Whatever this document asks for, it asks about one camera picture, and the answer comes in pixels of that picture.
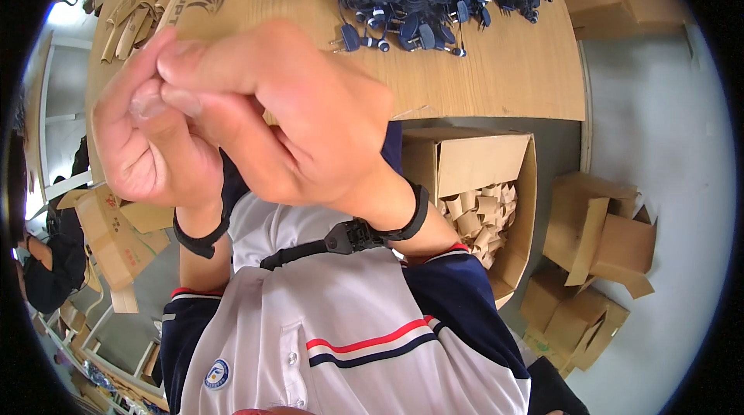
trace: black wristband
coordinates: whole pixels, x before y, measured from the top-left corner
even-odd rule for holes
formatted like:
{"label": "black wristband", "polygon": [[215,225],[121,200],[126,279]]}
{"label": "black wristband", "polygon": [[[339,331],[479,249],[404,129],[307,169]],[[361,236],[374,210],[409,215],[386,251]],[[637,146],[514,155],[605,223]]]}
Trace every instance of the black wristband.
{"label": "black wristband", "polygon": [[173,211],[173,231],[176,233],[176,239],[181,245],[200,257],[209,259],[214,257],[214,243],[219,241],[219,238],[228,231],[228,227],[230,227],[230,219],[223,216],[217,229],[207,236],[197,239],[183,232],[176,217],[176,211]]}
{"label": "black wristband", "polygon": [[414,210],[414,215],[411,217],[411,221],[401,229],[395,229],[393,231],[372,230],[374,235],[379,236],[386,242],[411,239],[419,232],[423,226],[424,220],[426,220],[426,215],[429,212],[429,191],[419,184],[414,184],[408,179],[405,180],[411,185],[411,188],[414,191],[414,196],[416,197],[416,209]]}

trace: school logo badge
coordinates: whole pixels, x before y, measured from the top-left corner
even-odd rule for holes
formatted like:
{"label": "school logo badge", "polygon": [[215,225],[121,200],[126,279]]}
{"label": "school logo badge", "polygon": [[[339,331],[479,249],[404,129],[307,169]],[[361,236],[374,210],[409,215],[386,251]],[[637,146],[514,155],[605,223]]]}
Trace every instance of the school logo badge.
{"label": "school logo badge", "polygon": [[220,389],[228,382],[229,378],[230,367],[228,367],[228,362],[218,358],[212,364],[207,376],[204,377],[204,385],[208,389]]}
{"label": "school logo badge", "polygon": [[191,0],[191,2],[186,5],[186,8],[201,7],[210,15],[214,15],[217,14],[220,8],[222,8],[223,3],[225,3],[225,0]]}

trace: black wrist strap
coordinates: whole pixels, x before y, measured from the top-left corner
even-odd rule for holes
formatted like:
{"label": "black wrist strap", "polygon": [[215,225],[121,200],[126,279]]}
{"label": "black wrist strap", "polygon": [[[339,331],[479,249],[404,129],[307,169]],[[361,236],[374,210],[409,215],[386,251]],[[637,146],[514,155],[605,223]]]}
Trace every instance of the black wrist strap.
{"label": "black wrist strap", "polygon": [[411,189],[413,189],[414,196],[416,197],[416,209],[414,210],[414,215],[411,217],[411,221],[404,227],[393,231],[377,231],[370,227],[373,235],[382,238],[386,242],[411,239],[419,232],[424,220],[426,220],[426,214],[429,212],[429,191],[425,187],[414,184],[408,179],[406,181],[411,185]]}
{"label": "black wrist strap", "polygon": [[368,248],[389,247],[390,241],[411,239],[419,232],[424,220],[426,220],[426,215],[429,213],[429,191],[418,184],[410,181],[408,183],[411,185],[414,196],[416,197],[416,209],[414,210],[414,215],[411,217],[411,221],[401,229],[377,231],[361,218],[355,218],[348,222],[340,222],[331,228],[330,233],[325,238],[312,243],[279,249],[277,253],[261,260],[260,267],[274,271],[274,269],[280,266],[303,257],[308,257],[309,255],[315,255],[316,253],[331,252],[349,255]]}
{"label": "black wrist strap", "polygon": [[230,227],[230,219],[223,216],[217,229],[212,231],[211,234],[197,239],[181,230],[179,220],[176,217],[176,211],[173,211],[173,231],[176,233],[176,239],[181,245],[200,257],[209,259],[214,257],[214,243],[219,241],[219,238],[228,231],[228,227]]}

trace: wrist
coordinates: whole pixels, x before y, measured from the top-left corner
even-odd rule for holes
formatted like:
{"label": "wrist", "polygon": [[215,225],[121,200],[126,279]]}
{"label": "wrist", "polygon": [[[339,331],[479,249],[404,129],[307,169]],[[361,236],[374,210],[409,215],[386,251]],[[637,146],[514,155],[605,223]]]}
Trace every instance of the wrist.
{"label": "wrist", "polygon": [[222,222],[222,199],[199,207],[176,207],[176,218],[187,236],[194,239],[206,237]]}
{"label": "wrist", "polygon": [[411,185],[382,159],[373,171],[332,207],[367,221],[377,231],[402,229],[416,211]]}

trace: embroidered logo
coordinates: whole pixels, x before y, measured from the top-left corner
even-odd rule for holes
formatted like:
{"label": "embroidered logo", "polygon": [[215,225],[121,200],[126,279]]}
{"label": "embroidered logo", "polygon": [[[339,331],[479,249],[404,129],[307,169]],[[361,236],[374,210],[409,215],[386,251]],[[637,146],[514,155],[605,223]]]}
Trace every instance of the embroidered logo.
{"label": "embroidered logo", "polygon": [[220,389],[228,382],[229,378],[230,367],[228,367],[228,362],[218,358],[204,378],[204,385],[208,389]]}

